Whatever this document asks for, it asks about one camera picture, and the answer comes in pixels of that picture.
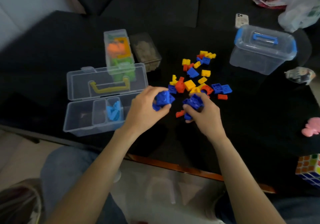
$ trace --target pink toy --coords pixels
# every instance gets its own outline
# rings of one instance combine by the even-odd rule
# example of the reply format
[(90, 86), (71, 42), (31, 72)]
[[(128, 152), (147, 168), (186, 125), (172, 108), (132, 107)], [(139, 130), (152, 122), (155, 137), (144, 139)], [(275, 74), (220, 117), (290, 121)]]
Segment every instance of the pink toy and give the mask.
[(320, 118), (314, 117), (308, 120), (308, 124), (306, 124), (306, 128), (302, 129), (301, 133), (306, 137), (310, 137), (313, 135), (318, 135), (320, 132)]

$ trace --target container with beige pieces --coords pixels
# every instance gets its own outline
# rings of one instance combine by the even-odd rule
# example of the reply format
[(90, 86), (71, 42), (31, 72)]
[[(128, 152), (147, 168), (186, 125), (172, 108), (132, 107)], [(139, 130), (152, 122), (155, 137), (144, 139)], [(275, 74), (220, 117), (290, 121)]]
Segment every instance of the container with beige pieces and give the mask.
[(161, 56), (148, 33), (131, 35), (130, 42), (139, 63), (144, 63), (146, 72), (154, 71), (161, 62)]

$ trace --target plastic container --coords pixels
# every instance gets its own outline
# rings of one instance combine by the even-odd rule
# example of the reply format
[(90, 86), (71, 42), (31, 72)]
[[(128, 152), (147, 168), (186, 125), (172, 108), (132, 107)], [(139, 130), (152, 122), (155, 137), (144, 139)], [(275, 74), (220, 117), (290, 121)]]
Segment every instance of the plastic container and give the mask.
[(247, 24), (238, 29), (234, 44), (230, 64), (264, 75), (297, 55), (292, 35)]
[(106, 52), (106, 66), (118, 69), (112, 74), (130, 72), (134, 69), (134, 57), (130, 48), (130, 41), (125, 29), (106, 31), (103, 33)]
[[(148, 86), (144, 64), (138, 63), (133, 66), (135, 77), (118, 73), (120, 69), (112, 67), (84, 67), (80, 71), (68, 72), (68, 99), (74, 102), (67, 106), (63, 131), (76, 136), (86, 136), (114, 131), (121, 127), (132, 99)], [(129, 88), (123, 81), (117, 81), (119, 75), (127, 79)], [(98, 92), (93, 88), (92, 82), (95, 82)], [(117, 101), (120, 101), (120, 116), (117, 121), (112, 121), (108, 117), (107, 106), (113, 106)]]
[(159, 67), (162, 58), (148, 33), (131, 35), (130, 41), (138, 62), (145, 64), (146, 72)]

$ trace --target black table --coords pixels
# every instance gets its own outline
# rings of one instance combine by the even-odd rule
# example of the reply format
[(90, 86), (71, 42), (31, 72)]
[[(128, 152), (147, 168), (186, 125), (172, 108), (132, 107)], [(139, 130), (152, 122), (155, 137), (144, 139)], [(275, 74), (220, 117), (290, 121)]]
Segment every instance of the black table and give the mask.
[[(313, 189), (294, 175), (298, 156), (320, 152), (320, 136), (301, 134), (309, 118), (320, 117), (310, 87), (292, 83), (283, 74), (298, 62), (285, 62), (269, 76), (231, 66), (236, 29), (152, 27), (54, 12), (0, 54), (1, 128), (66, 145), (103, 149), (113, 132), (76, 137), (62, 131), (69, 103), (66, 73), (86, 66), (105, 67), (103, 31), (120, 28), (126, 28), (129, 35), (147, 31), (154, 40), (162, 62), (159, 70), (147, 73), (152, 86), (167, 86), (172, 74), (185, 76), (183, 58), (195, 62), (200, 50), (216, 53), (209, 66), (199, 69), (211, 70), (208, 85), (221, 83), (232, 88), (227, 101), (217, 100), (215, 95), (211, 100), (220, 107), (227, 136), (251, 173), (258, 182), (274, 187)], [(301, 53), (306, 44), (298, 40), (298, 60), (307, 60), (308, 52)], [(129, 153), (220, 174), (214, 149), (196, 125), (175, 118), (187, 95), (177, 95), (170, 113), (140, 136)]]

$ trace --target white plastic bag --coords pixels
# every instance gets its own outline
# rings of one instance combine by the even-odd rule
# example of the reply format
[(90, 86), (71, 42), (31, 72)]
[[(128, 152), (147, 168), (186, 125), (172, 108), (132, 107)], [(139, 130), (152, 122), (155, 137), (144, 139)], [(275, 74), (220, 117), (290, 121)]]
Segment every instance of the white plastic bag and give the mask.
[(285, 31), (294, 32), (315, 24), (320, 17), (320, 0), (291, 0), (278, 22)]

